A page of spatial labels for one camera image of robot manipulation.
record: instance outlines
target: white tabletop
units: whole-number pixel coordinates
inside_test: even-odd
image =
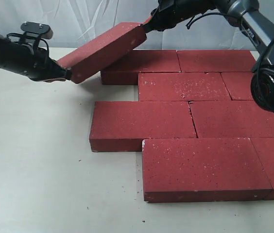
[[[137,100],[137,87],[0,70],[0,233],[274,233],[274,201],[145,203],[140,153],[90,150],[95,100]]]

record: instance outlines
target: white table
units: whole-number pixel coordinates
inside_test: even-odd
[[[0,70],[0,233],[274,233],[274,201],[145,203],[140,153],[90,150],[95,100],[137,100],[137,88]]]

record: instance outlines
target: white backdrop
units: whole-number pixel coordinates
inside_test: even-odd
[[[0,0],[0,34],[21,32],[24,21],[45,23],[54,31],[50,46],[75,48],[120,22],[144,22],[156,7],[157,0]],[[260,11],[274,23],[274,0],[260,0]],[[254,49],[221,16],[203,18],[190,31],[185,24],[149,33],[139,48]]]

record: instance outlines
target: white curtain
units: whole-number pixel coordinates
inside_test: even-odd
[[[274,23],[274,0],[260,0],[260,11]],[[20,33],[24,21],[49,24],[51,47],[76,48],[120,22],[144,22],[157,0],[0,0],[0,34]],[[163,33],[151,32],[140,49],[254,49],[222,16],[185,22]]]

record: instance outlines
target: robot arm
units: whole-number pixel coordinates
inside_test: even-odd
[[[27,76],[32,81],[70,80],[71,71],[60,67],[49,57],[48,44],[52,31],[48,25],[25,22],[21,25],[24,34],[0,35],[0,68]],[[19,40],[12,42],[11,37]],[[43,41],[47,50],[40,48]]]
[[[259,12],[258,0],[159,0],[159,6],[152,11],[144,23],[146,32],[164,31],[178,23],[218,9],[233,27],[239,27],[249,38],[260,58],[254,65],[251,92],[255,102],[264,110],[274,112],[274,24]],[[191,20],[187,27],[201,17]]]

